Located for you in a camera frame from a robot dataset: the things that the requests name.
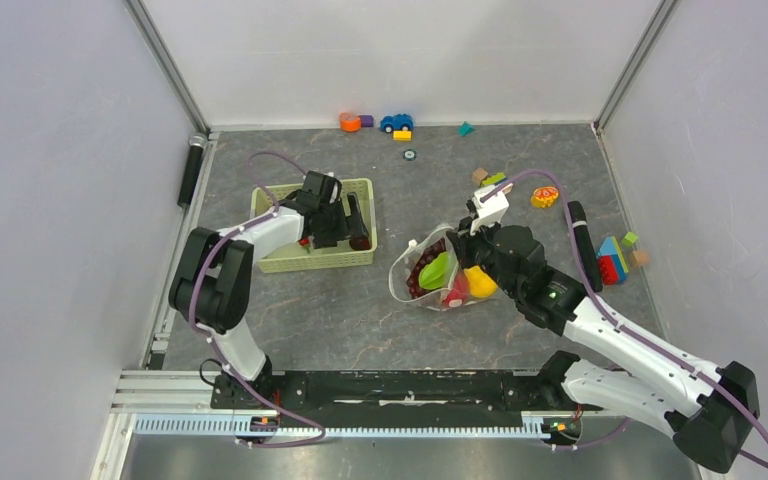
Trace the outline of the dark brown date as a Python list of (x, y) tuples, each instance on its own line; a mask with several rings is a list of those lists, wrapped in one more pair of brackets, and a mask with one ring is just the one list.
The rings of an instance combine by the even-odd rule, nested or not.
[(353, 235), (349, 239), (349, 247), (353, 251), (369, 251), (372, 249), (371, 238), (366, 235)]

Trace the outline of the pale green plastic basket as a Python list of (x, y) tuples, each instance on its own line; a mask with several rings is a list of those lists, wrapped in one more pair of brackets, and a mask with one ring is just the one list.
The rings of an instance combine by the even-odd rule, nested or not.
[(359, 212), (368, 231), (370, 248), (353, 250), (349, 240), (340, 241), (336, 247), (316, 249), (298, 243), (285, 245), (260, 259), (256, 266), (267, 274), (306, 270), (347, 268), (366, 266), (373, 263), (378, 247), (376, 212), (372, 181), (368, 178), (342, 180), (341, 200), (349, 211), (346, 197), (357, 196)]

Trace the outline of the green leaf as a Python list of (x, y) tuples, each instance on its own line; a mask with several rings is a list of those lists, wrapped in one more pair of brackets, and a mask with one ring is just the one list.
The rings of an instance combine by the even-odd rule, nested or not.
[(446, 288), (450, 285), (456, 267), (457, 257), (454, 253), (439, 253), (420, 270), (417, 277), (418, 286), (427, 291)]

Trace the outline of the red tomato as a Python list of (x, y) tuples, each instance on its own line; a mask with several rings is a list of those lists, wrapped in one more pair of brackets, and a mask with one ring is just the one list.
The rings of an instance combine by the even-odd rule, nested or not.
[(466, 275), (462, 271), (459, 271), (454, 277), (449, 292), (443, 296), (441, 305), (447, 309), (457, 308), (466, 303), (469, 298), (469, 281)]

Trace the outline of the clear dotted zip bag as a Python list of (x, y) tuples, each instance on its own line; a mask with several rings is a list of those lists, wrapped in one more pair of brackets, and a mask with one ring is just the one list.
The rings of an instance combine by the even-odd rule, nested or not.
[(495, 298), (499, 287), (477, 267), (462, 268), (447, 234), (454, 228), (440, 224), (426, 237), (412, 239), (391, 265), (388, 287), (402, 304), (444, 312)]

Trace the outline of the purple grape bunch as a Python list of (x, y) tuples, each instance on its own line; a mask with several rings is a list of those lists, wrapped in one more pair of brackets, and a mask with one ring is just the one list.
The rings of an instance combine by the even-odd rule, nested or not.
[(417, 283), (417, 277), (422, 269), (422, 267), (431, 259), (436, 257), (439, 253), (442, 253), (444, 251), (448, 251), (446, 247), (446, 242), (444, 239), (440, 239), (430, 246), (428, 246), (423, 253), (420, 255), (419, 259), (415, 262), (413, 268), (410, 271), (410, 274), (408, 278), (406, 279), (406, 286), (408, 288), (408, 293), (410, 294), (410, 297), (412, 299), (418, 299), (424, 295), (427, 295), (433, 291), (427, 291), (423, 290), (421, 287), (418, 286)]

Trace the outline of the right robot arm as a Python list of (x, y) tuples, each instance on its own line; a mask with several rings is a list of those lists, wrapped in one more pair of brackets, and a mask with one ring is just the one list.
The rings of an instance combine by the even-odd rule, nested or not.
[(550, 266), (543, 245), (523, 226), (456, 230), (447, 235), (463, 267), (476, 267), (531, 324), (613, 361), (609, 372), (557, 352), (537, 382), (551, 408), (570, 401), (614, 411), (667, 435), (701, 467), (725, 474), (760, 428), (754, 372), (689, 354), (617, 312), (587, 284)]

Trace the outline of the green blue white brick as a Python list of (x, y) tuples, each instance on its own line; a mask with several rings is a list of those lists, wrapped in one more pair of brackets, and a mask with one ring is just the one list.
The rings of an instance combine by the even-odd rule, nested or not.
[(486, 187), (486, 186), (496, 186), (505, 183), (508, 180), (508, 177), (502, 173), (498, 172), (492, 175), (486, 176), (484, 179), (481, 180), (480, 186)]

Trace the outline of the yellow orange toy figure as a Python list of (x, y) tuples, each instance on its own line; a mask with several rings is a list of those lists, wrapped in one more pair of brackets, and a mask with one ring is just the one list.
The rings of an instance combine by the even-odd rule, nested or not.
[(538, 187), (532, 192), (531, 205), (535, 208), (549, 208), (559, 199), (560, 193), (556, 187)]

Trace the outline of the black microphone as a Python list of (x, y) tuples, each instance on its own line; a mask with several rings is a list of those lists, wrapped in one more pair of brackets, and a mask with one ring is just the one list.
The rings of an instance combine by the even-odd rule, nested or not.
[(579, 255), (587, 284), (594, 292), (601, 292), (604, 284), (583, 205), (579, 201), (570, 201), (567, 203), (567, 211), (570, 214), (576, 251)]
[(189, 137), (188, 152), (177, 198), (177, 204), (181, 208), (186, 209), (192, 203), (207, 144), (208, 137), (203, 133), (194, 133)]

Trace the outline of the purple block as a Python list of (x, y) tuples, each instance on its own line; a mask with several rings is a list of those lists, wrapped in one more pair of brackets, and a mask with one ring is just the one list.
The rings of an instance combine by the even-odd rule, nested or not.
[(372, 115), (360, 115), (360, 122), (362, 128), (373, 128), (375, 126), (375, 119)]

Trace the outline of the teal triangular block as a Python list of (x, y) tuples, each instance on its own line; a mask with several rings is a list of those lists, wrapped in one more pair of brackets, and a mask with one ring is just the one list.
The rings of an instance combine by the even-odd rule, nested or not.
[(458, 133), (461, 137), (465, 137), (467, 135), (470, 135), (475, 131), (475, 128), (472, 124), (469, 122), (463, 122), (462, 125), (458, 129)]

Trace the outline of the blue toy car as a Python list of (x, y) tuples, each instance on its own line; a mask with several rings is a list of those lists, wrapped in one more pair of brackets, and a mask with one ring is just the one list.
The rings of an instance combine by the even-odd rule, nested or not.
[(412, 116), (406, 113), (386, 115), (381, 118), (379, 129), (387, 134), (394, 131), (413, 131), (414, 121)]

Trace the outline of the small green cube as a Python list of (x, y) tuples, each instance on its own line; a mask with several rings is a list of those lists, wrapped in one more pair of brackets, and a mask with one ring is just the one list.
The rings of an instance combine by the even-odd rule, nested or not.
[(623, 248), (631, 249), (638, 241), (638, 235), (632, 231), (628, 231), (620, 240), (620, 245)]

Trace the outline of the black microphone on left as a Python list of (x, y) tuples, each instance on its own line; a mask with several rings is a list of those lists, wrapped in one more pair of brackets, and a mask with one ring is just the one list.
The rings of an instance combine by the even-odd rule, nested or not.
[(177, 198), (177, 204), (181, 208), (186, 209), (192, 203), (207, 144), (208, 137), (203, 133), (194, 133), (189, 137), (188, 152)]

